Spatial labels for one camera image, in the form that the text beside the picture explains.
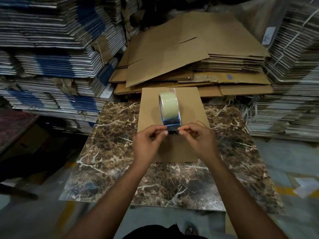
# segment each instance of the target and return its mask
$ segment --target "hand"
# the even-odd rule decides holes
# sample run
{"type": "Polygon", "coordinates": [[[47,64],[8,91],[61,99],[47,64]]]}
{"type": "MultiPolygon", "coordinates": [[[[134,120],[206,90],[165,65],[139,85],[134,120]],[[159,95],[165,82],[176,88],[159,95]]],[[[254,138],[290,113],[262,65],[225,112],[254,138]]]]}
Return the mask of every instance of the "hand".
{"type": "Polygon", "coordinates": [[[167,136],[167,126],[151,125],[133,137],[133,165],[148,169],[154,160],[157,150],[167,136]]]}
{"type": "Polygon", "coordinates": [[[208,161],[219,157],[214,130],[206,127],[200,121],[185,124],[178,130],[178,133],[185,137],[195,150],[197,157],[206,165],[208,161]]]}

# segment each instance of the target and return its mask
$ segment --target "brown marble surface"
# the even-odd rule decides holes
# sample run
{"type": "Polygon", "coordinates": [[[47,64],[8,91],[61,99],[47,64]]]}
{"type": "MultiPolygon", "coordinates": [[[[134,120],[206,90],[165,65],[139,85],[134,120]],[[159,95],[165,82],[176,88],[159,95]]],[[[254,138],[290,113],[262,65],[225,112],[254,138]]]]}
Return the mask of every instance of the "brown marble surface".
{"type": "MultiPolygon", "coordinates": [[[[139,103],[107,103],[68,179],[61,200],[97,202],[133,160],[132,137],[139,103]]],[[[264,162],[239,110],[232,105],[205,105],[218,150],[229,169],[268,213],[282,213],[264,162]]],[[[198,163],[153,163],[141,180],[133,205],[225,211],[216,184],[198,163]]]]}

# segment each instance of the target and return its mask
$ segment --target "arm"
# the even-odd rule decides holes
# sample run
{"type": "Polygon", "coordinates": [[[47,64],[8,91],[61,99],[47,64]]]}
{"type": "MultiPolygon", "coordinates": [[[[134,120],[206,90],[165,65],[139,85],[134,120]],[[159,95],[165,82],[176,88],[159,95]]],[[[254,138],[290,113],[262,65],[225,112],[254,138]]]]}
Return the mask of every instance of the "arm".
{"type": "Polygon", "coordinates": [[[238,238],[288,239],[221,160],[214,131],[198,121],[179,130],[212,173],[238,238]]]}
{"type": "Polygon", "coordinates": [[[129,207],[138,184],[154,160],[167,136],[167,127],[153,125],[133,137],[134,161],[127,171],[106,192],[92,210],[67,234],[67,239],[113,238],[129,207]]]}

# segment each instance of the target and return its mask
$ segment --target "black pants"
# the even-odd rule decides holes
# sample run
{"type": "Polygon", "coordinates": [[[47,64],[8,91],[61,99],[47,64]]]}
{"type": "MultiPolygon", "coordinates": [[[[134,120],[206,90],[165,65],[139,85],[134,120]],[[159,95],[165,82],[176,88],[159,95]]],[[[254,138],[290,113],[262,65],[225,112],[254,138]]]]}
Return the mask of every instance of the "black pants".
{"type": "Polygon", "coordinates": [[[176,224],[170,226],[169,228],[165,228],[164,226],[159,225],[150,225],[150,226],[144,226],[135,229],[131,233],[127,234],[123,239],[130,239],[130,238],[164,238],[164,239],[178,239],[178,238],[202,238],[205,237],[201,236],[193,236],[193,235],[184,235],[180,232],[178,229],[178,226],[176,224]]]}

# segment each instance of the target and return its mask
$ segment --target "concrete floor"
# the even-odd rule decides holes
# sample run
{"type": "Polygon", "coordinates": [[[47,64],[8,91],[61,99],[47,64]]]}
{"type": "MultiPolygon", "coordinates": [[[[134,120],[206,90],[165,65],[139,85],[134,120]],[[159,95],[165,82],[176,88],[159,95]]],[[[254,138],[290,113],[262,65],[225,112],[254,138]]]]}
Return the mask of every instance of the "concrete floor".
{"type": "MultiPolygon", "coordinates": [[[[274,140],[266,143],[255,139],[261,157],[276,186],[291,187],[286,172],[319,177],[319,150],[306,143],[274,140]]],[[[22,188],[39,195],[37,201],[0,195],[0,235],[6,239],[61,238],[94,204],[58,201],[71,168],[63,167],[41,186],[22,188]]],[[[274,221],[289,238],[319,238],[319,199],[281,194],[286,215],[276,215],[274,221]]],[[[150,224],[165,227],[177,223],[180,230],[191,222],[199,234],[207,238],[235,238],[226,236],[225,214],[202,213],[194,210],[132,207],[129,208],[115,238],[122,238],[132,230],[150,224]]]]}

